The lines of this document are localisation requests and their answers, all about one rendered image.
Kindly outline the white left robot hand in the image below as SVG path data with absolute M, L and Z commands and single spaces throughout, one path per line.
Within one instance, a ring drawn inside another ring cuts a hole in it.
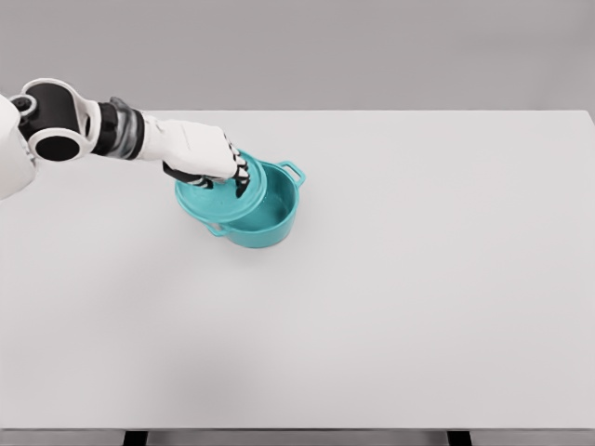
M 164 172 L 198 188 L 212 190 L 216 183 L 233 180 L 241 198 L 250 184 L 248 162 L 224 131 L 213 125 L 167 120 L 160 130 L 168 137 L 162 155 Z

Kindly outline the teal pot lid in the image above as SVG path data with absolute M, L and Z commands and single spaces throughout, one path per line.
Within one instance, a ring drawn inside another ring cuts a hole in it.
M 211 190 L 176 181 L 174 191 L 179 205 L 194 218 L 208 223 L 229 223 L 255 210 L 264 199 L 267 177 L 258 158 L 245 151 L 241 155 L 250 175 L 241 197 L 236 196 L 233 179 L 215 183 Z

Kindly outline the teal pot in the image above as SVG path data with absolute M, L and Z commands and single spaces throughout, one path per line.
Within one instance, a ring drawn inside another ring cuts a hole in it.
M 226 237 L 246 248 L 266 248 L 283 241 L 291 231 L 299 205 L 299 188 L 305 173 L 290 161 L 262 163 L 267 190 L 262 202 L 250 214 L 226 224 L 205 223 L 216 237 Z

